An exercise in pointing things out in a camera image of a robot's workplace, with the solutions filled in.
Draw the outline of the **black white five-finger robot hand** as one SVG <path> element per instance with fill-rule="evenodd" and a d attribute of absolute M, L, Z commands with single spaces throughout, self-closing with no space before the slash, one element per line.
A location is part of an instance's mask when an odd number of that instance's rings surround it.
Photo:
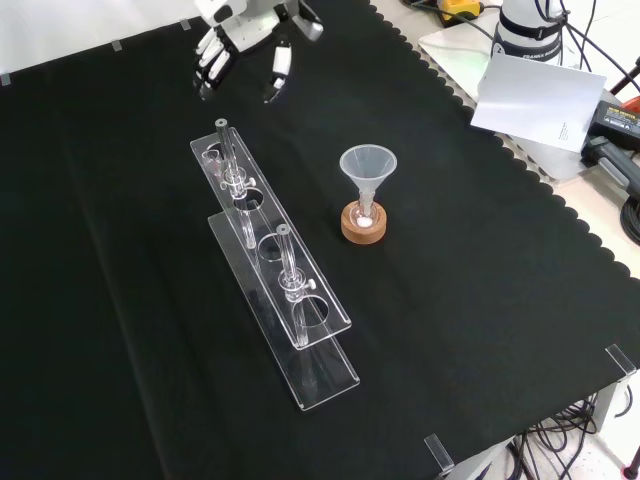
<path fill-rule="evenodd" d="M 324 32 L 304 1 L 200 0 L 195 3 L 209 30 L 195 48 L 194 88 L 210 98 L 234 61 L 274 37 L 287 23 L 311 42 Z"/>

